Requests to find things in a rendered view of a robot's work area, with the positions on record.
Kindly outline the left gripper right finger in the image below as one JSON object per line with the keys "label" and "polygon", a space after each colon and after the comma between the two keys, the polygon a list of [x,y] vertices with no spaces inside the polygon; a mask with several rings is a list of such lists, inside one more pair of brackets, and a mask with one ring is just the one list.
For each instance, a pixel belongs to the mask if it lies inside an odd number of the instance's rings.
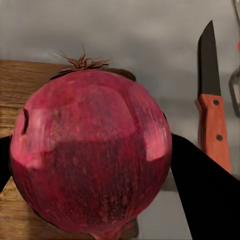
{"label": "left gripper right finger", "polygon": [[240,240],[240,181],[172,133],[171,170],[193,240]]}

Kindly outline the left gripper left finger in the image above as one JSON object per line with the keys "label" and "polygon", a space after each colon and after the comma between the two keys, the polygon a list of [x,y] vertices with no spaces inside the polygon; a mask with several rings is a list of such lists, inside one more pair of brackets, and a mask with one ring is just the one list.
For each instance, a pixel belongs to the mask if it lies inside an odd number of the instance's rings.
{"label": "left gripper left finger", "polygon": [[11,177],[8,167],[10,136],[0,138],[0,193]]}

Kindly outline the cutting board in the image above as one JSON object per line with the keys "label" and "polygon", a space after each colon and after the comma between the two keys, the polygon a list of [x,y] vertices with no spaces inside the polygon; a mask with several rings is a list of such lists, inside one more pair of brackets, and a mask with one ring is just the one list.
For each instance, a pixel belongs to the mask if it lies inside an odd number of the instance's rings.
{"label": "cutting board", "polygon": [[[28,99],[69,64],[0,59],[0,139],[13,135],[19,114]],[[118,68],[98,70],[120,74],[137,82],[135,75]],[[9,133],[10,130],[10,133]],[[131,240],[135,218],[123,224],[120,240]],[[0,193],[0,240],[96,240],[89,233],[65,231],[41,219],[25,202],[13,177]]]}

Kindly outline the parer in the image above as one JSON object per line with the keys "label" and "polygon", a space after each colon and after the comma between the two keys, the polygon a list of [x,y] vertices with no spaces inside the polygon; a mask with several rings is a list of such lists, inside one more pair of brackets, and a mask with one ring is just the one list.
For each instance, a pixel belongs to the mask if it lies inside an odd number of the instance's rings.
{"label": "parer", "polygon": [[203,152],[232,175],[225,117],[221,96],[216,39],[211,20],[201,36],[202,94],[199,102],[204,110],[202,124]]}

